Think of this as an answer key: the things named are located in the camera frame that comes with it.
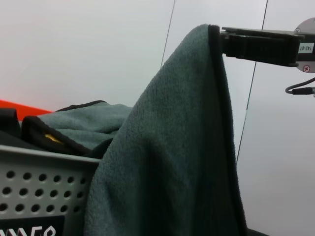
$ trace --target black fabric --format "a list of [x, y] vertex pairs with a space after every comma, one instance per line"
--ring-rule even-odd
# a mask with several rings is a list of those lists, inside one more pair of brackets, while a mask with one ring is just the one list
[[[52, 135], [61, 143], [47, 138], [46, 134]], [[78, 156], [83, 156], [90, 152], [89, 149], [47, 126], [38, 117], [33, 116], [25, 117], [22, 122], [22, 139], [51, 152]]]
[[267, 236], [255, 230], [248, 229], [248, 236]]
[[57, 110], [57, 112], [64, 112], [64, 111], [69, 111], [69, 110], [73, 110], [73, 109], [89, 107], [89, 106], [92, 106], [92, 105], [95, 105], [95, 104], [101, 103], [101, 102], [105, 102], [105, 101], [98, 100], [98, 101], [93, 101], [93, 102], [89, 102], [89, 103], [85, 103], [85, 104], [81, 104], [81, 105], [71, 105], [69, 107], [65, 107], [65, 108], [62, 108], [60, 110]]
[[0, 109], [0, 130], [14, 137], [21, 136], [21, 127], [15, 109]]
[[217, 91], [220, 102], [220, 111], [222, 118], [222, 129], [224, 133], [224, 150], [227, 158], [227, 173], [229, 179], [229, 185], [232, 194], [233, 207], [235, 212], [235, 218], [239, 226], [240, 235], [247, 234], [245, 214], [243, 205], [241, 202], [241, 195], [238, 185], [236, 161], [235, 161], [235, 147], [234, 147], [234, 134], [233, 134], [233, 116], [232, 106], [228, 91], [228, 84], [225, 75], [224, 62], [222, 58], [222, 49], [220, 42], [220, 28], [217, 26], [209, 25], [209, 45], [211, 47], [210, 55], [213, 62], [213, 69], [215, 74], [215, 80], [217, 85]]
[[21, 140], [21, 127], [15, 109], [0, 108], [0, 145], [43, 150]]
[[20, 138], [12, 136], [3, 131], [0, 131], [0, 145], [44, 151], [42, 148], [29, 144]]

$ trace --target gray towel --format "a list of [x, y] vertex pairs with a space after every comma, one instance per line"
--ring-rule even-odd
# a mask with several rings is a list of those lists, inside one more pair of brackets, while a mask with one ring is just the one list
[[218, 27], [192, 30], [152, 79], [91, 184], [85, 236], [244, 236]]

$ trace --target perforated basket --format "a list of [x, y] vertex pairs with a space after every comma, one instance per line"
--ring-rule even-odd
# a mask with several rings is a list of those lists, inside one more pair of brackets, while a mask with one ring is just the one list
[[98, 163], [0, 145], [0, 236], [81, 236]]

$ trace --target black label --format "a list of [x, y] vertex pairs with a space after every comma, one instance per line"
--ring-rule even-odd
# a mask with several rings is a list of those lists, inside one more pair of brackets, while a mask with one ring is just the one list
[[62, 236], [64, 216], [0, 219], [0, 236]]

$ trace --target black cable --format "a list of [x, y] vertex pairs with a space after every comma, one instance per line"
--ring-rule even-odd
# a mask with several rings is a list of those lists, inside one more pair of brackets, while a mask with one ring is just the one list
[[307, 88], [300, 88], [300, 89], [295, 89], [295, 88], [298, 88], [298, 87], [301, 87], [301, 86], [304, 86], [304, 85], [308, 85], [308, 84], [310, 84], [310, 83], [312, 83], [312, 82], [314, 82], [315, 81], [315, 78], [312, 78], [312, 79], [310, 79], [310, 80], [307, 80], [307, 81], [305, 81], [305, 82], [302, 82], [302, 83], [299, 83], [299, 84], [296, 84], [296, 85], [292, 85], [292, 86], [290, 86], [290, 87], [287, 87], [286, 89], [285, 89], [285, 92], [286, 93], [289, 93], [289, 94], [306, 94], [306, 93], [303, 93], [303, 92], [301, 92], [301, 93], [299, 93], [299, 92], [297, 92], [297, 91], [299, 91], [299, 90], [301, 90], [301, 91], [310, 91], [310, 87], [307, 87]]

